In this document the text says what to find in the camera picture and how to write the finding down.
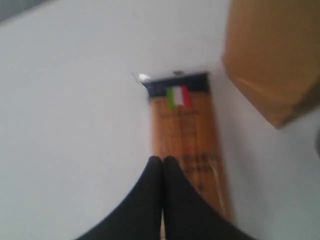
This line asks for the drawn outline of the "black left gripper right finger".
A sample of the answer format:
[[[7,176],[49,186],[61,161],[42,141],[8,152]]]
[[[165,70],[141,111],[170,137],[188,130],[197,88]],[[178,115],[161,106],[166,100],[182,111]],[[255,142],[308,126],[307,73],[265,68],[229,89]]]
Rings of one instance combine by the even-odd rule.
[[[219,215],[185,177],[177,159],[163,160],[165,237],[168,240],[252,240]]]

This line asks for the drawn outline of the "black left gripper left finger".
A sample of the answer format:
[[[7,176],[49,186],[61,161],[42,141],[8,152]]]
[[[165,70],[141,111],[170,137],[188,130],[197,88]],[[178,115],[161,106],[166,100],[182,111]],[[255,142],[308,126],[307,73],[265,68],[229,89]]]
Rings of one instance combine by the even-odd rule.
[[[163,164],[151,156],[124,200],[79,240],[159,240],[162,219]]]

